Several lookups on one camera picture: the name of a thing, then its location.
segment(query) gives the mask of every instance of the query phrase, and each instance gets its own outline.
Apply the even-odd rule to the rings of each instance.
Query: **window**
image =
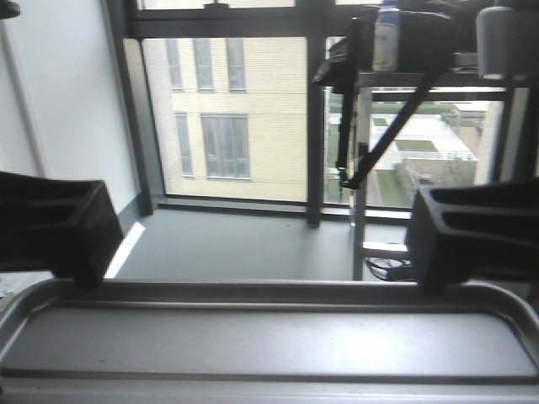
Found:
[[[246,116],[202,115],[208,177],[249,178]]]
[[[402,102],[372,104],[371,146],[402,106]],[[500,113],[498,101],[422,103],[369,175],[367,204],[411,208],[420,185],[465,187],[488,182]],[[488,127],[491,121],[494,127]]]
[[[194,38],[196,79],[199,90],[213,90],[213,74],[211,72],[211,50],[209,38]]]
[[[166,192],[173,196],[303,203],[307,200],[307,42],[303,37],[236,40],[245,60],[246,93],[230,89],[227,38],[230,36],[210,39],[211,91],[199,90],[193,38],[176,39],[182,91],[170,87],[163,40],[142,41]],[[182,162],[189,157],[184,147],[187,141],[180,144],[178,112],[185,116],[189,130],[185,133],[189,134],[191,176],[186,174],[187,167],[182,170]],[[239,156],[244,164],[237,162],[237,171],[234,166],[226,174],[216,156],[213,166],[218,169],[213,174],[207,172],[201,116],[243,118],[248,153]],[[215,181],[225,175],[248,181]]]
[[[245,90],[245,65],[243,61],[243,39],[227,38],[228,87],[230,90]]]
[[[179,69],[178,41],[175,39],[166,39],[168,74],[170,75],[170,85],[172,89],[182,88],[182,75]]]
[[[192,177],[191,145],[189,143],[189,132],[187,131],[185,114],[176,113],[176,127],[178,128],[179,152],[182,157],[182,171],[184,177]]]

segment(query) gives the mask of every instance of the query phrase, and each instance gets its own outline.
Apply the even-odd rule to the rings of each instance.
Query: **white bottle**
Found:
[[[373,71],[395,72],[398,69],[400,25],[398,0],[384,0],[374,28]]]

